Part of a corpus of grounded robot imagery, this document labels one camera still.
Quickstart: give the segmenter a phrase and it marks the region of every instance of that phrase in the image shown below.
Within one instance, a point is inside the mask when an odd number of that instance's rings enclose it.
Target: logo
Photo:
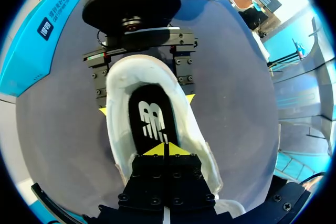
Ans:
[[[53,28],[54,26],[52,23],[47,18],[44,18],[42,23],[39,25],[37,32],[42,36],[43,39],[48,40]]]
[[[138,107],[141,121],[147,123],[146,126],[142,127],[143,135],[155,140],[160,140],[161,143],[165,141],[165,143],[168,144],[167,135],[162,133],[165,126],[160,107],[155,103],[148,105],[148,103],[144,101],[139,102]]]

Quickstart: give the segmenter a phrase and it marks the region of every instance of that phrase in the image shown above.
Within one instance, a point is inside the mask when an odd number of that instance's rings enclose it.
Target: new balance logo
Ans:
[[[142,122],[147,123],[146,126],[142,127],[143,135],[155,140],[160,140],[162,143],[165,141],[168,144],[167,135],[161,131],[165,129],[162,111],[160,107],[155,104],[142,101],[139,102],[139,112]]]

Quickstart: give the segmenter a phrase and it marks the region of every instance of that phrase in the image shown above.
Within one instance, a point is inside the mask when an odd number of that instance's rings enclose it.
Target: shoe insole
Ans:
[[[138,154],[142,155],[161,143],[179,146],[173,109],[164,90],[157,85],[136,89],[129,100],[132,136]]]

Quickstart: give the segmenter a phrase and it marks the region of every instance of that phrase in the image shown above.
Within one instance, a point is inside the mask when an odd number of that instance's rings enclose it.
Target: gray round platform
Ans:
[[[65,208],[95,216],[99,204],[118,207],[123,184],[106,118],[95,102],[91,69],[82,62],[82,54],[98,46],[97,30],[82,21],[82,8],[80,1],[63,29],[50,75],[17,99],[16,113],[33,181]],[[228,1],[183,0],[172,24],[189,27],[198,37],[192,109],[224,182],[219,196],[251,210],[265,200],[278,147],[275,95],[265,60]]]

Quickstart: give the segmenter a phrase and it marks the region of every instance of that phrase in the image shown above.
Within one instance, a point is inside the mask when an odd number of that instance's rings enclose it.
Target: black cylindrical motor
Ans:
[[[85,0],[83,20],[108,36],[126,31],[165,27],[181,0]]]

